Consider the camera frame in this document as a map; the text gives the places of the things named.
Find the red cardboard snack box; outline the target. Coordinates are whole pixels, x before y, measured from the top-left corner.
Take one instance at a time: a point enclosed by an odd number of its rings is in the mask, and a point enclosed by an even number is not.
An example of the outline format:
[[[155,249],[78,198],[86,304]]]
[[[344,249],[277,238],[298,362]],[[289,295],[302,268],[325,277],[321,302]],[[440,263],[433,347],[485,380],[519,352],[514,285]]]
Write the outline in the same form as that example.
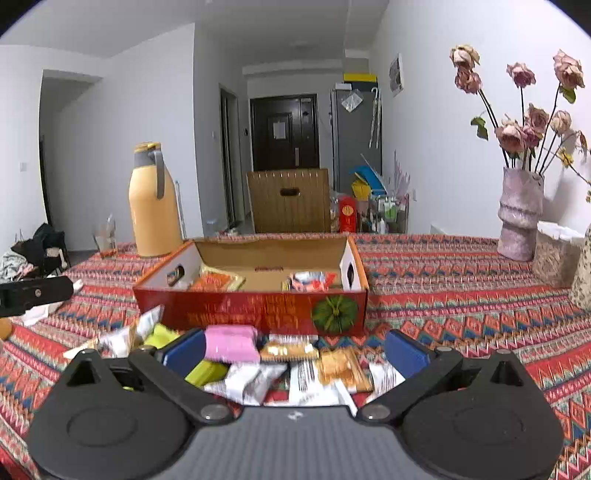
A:
[[[188,290],[202,265],[245,277],[233,292]],[[325,292],[283,291],[290,273],[337,274]],[[369,282],[353,237],[256,235],[187,241],[133,286],[142,312],[163,306],[174,330],[250,325],[262,333],[356,336],[365,330]]]

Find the small orange cracker packet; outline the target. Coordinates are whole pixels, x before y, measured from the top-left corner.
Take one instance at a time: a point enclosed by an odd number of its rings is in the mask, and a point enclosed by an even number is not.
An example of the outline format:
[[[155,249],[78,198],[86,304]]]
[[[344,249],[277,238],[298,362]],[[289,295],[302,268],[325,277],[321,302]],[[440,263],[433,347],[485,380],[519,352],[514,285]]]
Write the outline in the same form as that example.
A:
[[[315,368],[322,385],[341,381],[349,393],[373,391],[373,383],[363,371],[352,347],[322,352],[315,360]]]

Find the white crumpled cloth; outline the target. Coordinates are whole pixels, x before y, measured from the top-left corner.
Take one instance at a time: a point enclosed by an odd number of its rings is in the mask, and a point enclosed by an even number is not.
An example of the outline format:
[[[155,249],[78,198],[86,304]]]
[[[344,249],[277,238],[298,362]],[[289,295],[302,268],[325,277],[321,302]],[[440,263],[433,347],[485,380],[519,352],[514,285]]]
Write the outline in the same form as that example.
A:
[[[35,306],[27,310],[23,315],[19,316],[19,320],[26,327],[31,327],[48,318],[51,314],[55,313],[63,304],[63,301],[55,302],[51,304]]]

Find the white snack packet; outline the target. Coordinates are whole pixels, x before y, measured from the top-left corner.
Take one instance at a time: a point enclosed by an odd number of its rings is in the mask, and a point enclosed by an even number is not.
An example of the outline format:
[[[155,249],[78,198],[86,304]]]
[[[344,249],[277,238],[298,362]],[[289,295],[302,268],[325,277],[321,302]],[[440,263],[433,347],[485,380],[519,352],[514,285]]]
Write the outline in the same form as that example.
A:
[[[246,406],[260,406],[274,381],[287,371],[287,363],[232,364],[228,374],[202,389],[226,400]]]

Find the lime green snack packet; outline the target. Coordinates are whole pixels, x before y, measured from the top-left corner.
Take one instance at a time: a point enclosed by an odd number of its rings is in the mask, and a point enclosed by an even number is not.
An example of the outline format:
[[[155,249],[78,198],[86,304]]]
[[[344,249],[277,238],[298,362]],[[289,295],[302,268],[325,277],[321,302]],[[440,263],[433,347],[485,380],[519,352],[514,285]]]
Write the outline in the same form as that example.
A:
[[[170,330],[160,323],[157,323],[154,326],[153,331],[146,337],[144,344],[155,347],[156,349],[161,349],[176,340],[179,336],[179,332]]]

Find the patterned red tablecloth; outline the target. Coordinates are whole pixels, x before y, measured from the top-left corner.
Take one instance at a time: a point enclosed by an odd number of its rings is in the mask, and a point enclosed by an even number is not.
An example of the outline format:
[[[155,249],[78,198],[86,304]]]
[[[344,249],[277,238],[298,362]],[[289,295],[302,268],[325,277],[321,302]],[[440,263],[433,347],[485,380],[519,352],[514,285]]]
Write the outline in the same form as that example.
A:
[[[590,315],[565,289],[539,280],[527,263],[500,256],[493,239],[360,235],[356,247],[370,283],[369,330],[352,340],[377,359],[387,331],[468,357],[512,350],[543,391],[564,431],[555,479],[590,475]],[[36,469],[25,435],[34,413],[66,367],[65,353],[138,317],[133,283],[153,266],[123,244],[69,271],[80,292],[28,327],[17,322],[1,350],[1,465],[12,479]]]

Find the white wall panel box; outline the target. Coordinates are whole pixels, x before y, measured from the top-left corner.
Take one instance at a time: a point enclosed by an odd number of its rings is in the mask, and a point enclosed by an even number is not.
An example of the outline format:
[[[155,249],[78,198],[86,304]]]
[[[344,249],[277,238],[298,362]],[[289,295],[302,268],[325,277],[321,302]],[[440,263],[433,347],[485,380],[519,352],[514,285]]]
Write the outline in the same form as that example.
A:
[[[404,71],[402,54],[398,53],[389,68],[389,85],[392,95],[396,97],[404,90]]]

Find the glass cup with drink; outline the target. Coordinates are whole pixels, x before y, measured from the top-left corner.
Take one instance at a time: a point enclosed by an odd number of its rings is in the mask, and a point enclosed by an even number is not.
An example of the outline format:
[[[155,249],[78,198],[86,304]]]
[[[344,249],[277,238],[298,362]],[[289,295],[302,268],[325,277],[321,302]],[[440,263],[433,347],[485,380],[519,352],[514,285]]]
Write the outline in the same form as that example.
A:
[[[108,258],[117,253],[115,238],[116,224],[112,214],[106,221],[93,228],[92,236],[101,258]]]

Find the red gift bag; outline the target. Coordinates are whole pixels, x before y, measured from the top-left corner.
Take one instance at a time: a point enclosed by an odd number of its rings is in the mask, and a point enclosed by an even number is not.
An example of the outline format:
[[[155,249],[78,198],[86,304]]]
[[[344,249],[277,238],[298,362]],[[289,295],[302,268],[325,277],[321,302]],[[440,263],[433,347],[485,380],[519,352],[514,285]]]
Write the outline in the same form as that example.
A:
[[[339,231],[356,233],[356,199],[351,196],[339,198]]]

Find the pink snack packet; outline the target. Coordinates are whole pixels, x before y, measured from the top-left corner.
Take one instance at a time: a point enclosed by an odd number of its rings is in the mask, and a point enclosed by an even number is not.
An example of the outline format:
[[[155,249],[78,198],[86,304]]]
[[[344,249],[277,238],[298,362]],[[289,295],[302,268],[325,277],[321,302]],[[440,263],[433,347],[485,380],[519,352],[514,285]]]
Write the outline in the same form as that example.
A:
[[[213,325],[204,331],[206,360],[235,364],[259,363],[259,331],[249,325]]]

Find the dark entrance door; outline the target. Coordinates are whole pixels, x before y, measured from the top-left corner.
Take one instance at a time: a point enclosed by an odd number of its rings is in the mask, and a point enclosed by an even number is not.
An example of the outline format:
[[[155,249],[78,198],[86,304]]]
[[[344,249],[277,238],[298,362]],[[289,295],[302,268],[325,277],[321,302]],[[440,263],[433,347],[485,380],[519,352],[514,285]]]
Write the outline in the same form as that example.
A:
[[[250,100],[252,164],[255,171],[317,169],[317,95]]]

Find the floral slim vase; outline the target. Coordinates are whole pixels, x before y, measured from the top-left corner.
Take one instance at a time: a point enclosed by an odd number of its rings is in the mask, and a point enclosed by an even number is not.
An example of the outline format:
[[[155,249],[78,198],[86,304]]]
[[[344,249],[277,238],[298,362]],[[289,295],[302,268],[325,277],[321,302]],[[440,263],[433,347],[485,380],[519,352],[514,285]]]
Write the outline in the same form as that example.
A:
[[[591,226],[586,231],[569,298],[578,308],[591,309]]]

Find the woven tissue box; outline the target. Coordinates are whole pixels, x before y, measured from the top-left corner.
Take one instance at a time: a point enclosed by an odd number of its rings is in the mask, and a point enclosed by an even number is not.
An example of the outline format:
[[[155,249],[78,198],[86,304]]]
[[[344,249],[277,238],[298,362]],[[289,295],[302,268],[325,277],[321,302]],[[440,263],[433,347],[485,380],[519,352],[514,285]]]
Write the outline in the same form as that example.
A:
[[[557,223],[540,221],[532,270],[544,283],[570,288],[583,248],[585,235]]]

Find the large orange snack bag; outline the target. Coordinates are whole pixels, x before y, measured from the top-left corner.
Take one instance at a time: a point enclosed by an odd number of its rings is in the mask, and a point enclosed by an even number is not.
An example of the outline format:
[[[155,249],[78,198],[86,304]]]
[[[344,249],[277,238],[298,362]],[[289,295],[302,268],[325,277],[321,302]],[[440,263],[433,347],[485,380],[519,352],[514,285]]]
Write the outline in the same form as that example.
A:
[[[197,278],[191,283],[188,290],[193,292],[233,292],[239,290],[244,282],[245,277],[241,275],[202,265]]]

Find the blue orange snack bag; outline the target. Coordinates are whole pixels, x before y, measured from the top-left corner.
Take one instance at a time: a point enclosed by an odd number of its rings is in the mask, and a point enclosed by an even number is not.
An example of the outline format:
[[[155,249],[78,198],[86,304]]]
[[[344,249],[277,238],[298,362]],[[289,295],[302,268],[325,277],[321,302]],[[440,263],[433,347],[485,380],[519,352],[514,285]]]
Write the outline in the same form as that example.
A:
[[[281,283],[283,291],[325,292],[335,284],[337,274],[327,271],[300,271],[290,273]]]

